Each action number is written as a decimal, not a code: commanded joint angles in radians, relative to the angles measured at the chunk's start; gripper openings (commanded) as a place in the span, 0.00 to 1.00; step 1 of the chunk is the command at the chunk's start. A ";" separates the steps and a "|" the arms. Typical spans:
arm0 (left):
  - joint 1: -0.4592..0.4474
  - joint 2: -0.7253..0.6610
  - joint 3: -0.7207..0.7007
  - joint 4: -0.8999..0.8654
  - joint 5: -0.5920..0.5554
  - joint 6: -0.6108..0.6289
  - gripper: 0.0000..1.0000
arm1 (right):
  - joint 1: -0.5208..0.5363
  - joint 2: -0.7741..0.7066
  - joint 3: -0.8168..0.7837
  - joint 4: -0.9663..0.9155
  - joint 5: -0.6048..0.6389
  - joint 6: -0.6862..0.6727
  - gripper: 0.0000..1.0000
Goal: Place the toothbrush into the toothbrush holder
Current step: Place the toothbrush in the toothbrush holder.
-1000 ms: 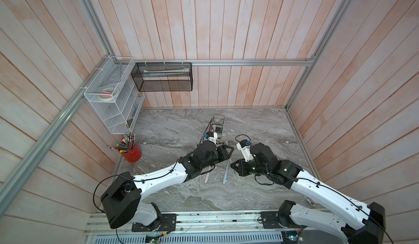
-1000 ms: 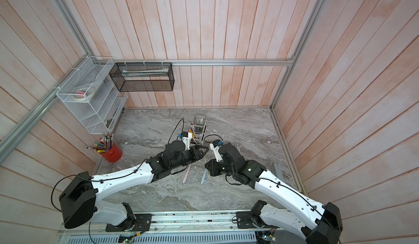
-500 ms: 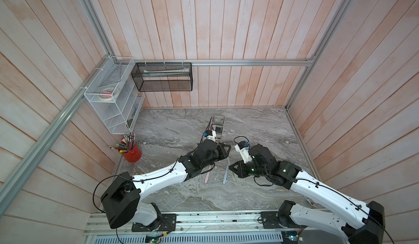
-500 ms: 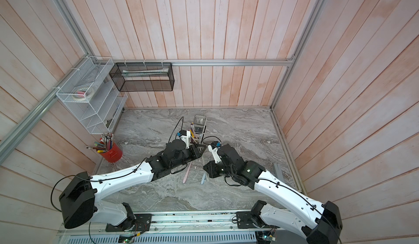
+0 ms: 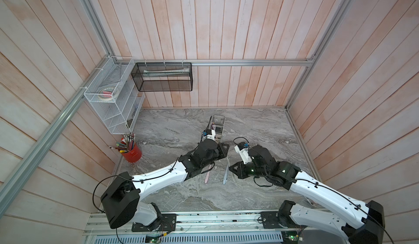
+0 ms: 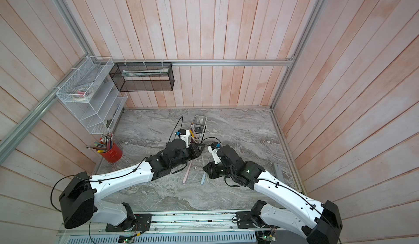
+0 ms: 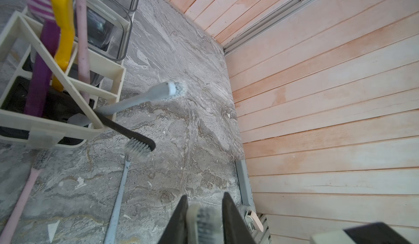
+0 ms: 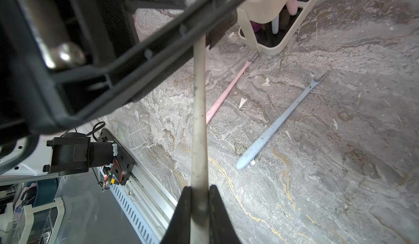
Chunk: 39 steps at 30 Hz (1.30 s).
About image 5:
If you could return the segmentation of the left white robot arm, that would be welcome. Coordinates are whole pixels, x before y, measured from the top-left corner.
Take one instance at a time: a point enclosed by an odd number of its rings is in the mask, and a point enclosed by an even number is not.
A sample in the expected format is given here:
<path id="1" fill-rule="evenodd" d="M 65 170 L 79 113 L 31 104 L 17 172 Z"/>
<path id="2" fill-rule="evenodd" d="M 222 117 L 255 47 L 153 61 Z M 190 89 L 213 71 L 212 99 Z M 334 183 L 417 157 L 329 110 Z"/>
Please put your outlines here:
<path id="1" fill-rule="evenodd" d="M 205 174 L 215 162 L 227 157 L 229 145 L 205 139 L 197 147 L 180 156 L 173 164 L 140 175 L 124 172 L 114 175 L 113 182 L 100 197 L 103 212 L 111 229 L 133 223 L 155 231 L 163 224 L 163 215 L 155 203 L 141 199 L 172 184 L 181 183 Z"/>

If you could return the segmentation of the pink toothbrush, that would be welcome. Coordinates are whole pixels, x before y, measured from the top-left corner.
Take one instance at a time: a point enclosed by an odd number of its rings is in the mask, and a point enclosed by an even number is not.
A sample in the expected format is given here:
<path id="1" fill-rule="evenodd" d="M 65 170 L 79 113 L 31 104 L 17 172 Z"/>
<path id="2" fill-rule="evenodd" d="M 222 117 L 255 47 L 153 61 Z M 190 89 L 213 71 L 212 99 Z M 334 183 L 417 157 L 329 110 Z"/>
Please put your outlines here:
<path id="1" fill-rule="evenodd" d="M 205 176 L 205 180 L 204 180 L 204 183 L 205 183 L 205 184 L 207 184 L 207 183 L 208 183 L 208 181 L 209 181 L 209 178 L 210 178 L 210 171 L 211 171 L 211 169 L 207 170 L 207 172 L 206 172 L 206 176 Z"/>

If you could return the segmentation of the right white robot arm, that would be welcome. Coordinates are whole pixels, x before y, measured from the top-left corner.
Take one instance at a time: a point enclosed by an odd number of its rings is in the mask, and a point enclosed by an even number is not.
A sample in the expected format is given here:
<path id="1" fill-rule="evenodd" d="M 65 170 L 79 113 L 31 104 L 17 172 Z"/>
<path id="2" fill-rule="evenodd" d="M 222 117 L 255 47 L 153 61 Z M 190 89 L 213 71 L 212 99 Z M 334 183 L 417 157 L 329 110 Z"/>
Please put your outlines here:
<path id="1" fill-rule="evenodd" d="M 290 162 L 277 162 L 260 145 L 251 147 L 241 142 L 235 146 L 235 151 L 242 160 L 230 166 L 229 170 L 239 179 L 264 178 L 266 187 L 282 187 L 326 209 L 311 209 L 285 200 L 277 212 L 261 213 L 265 227 L 311 227 L 339 236 L 351 244 L 380 244 L 388 234 L 384 208 L 378 202 L 366 203 L 344 195 Z"/>

